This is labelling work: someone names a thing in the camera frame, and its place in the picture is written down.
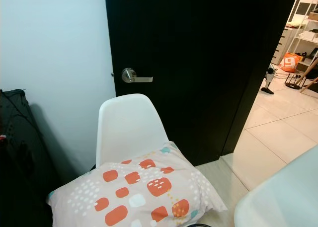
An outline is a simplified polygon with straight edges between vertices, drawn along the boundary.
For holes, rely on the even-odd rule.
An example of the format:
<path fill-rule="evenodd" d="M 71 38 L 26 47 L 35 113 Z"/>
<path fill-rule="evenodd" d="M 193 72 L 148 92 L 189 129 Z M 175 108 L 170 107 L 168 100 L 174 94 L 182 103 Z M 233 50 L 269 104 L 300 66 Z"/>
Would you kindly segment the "orange bag with white print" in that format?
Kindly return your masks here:
<path fill-rule="evenodd" d="M 279 69 L 287 73 L 295 73 L 296 67 L 303 59 L 301 55 L 286 53 L 279 64 Z"/>

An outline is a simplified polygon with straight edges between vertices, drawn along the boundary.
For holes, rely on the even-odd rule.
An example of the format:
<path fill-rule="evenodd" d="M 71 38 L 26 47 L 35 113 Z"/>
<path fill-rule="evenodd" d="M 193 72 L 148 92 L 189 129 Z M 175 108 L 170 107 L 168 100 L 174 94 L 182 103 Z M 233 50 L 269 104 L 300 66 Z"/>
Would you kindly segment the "patterned beige orange pillow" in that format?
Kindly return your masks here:
<path fill-rule="evenodd" d="M 209 180 L 167 142 L 105 162 L 52 191 L 52 227 L 186 227 L 227 210 Z"/>

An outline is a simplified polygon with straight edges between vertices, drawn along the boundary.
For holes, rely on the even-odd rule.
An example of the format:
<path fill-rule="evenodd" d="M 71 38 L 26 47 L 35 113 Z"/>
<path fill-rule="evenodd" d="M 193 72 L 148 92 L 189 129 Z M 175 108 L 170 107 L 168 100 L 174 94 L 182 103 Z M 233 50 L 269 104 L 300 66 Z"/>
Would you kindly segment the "small black white stand device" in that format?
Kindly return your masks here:
<path fill-rule="evenodd" d="M 276 68 L 274 68 L 274 66 L 270 64 L 264 75 L 264 86 L 261 87 L 260 89 L 261 91 L 268 94 L 274 94 L 274 92 L 269 89 L 269 86 L 271 85 L 271 82 L 273 81 L 275 74 L 276 74 Z"/>

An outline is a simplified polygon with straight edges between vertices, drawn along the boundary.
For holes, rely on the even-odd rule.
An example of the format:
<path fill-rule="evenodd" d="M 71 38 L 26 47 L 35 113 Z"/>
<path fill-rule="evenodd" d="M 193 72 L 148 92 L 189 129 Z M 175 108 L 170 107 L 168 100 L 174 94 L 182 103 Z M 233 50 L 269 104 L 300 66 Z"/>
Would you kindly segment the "black door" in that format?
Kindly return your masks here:
<path fill-rule="evenodd" d="M 232 153 L 294 2 L 105 0 L 116 95 L 149 97 L 193 165 Z"/>

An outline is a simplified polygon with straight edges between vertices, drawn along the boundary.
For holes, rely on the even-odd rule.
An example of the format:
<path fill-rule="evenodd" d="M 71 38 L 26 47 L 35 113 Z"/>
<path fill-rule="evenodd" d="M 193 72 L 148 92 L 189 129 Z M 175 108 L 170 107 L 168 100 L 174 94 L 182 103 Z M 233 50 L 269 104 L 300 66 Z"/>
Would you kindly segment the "white shelving unit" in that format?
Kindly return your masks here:
<path fill-rule="evenodd" d="M 296 69 L 307 70 L 314 61 L 315 51 L 318 51 L 317 10 L 318 0 L 294 0 L 271 64 L 278 66 L 284 61 L 285 54 L 296 54 L 301 57 Z"/>

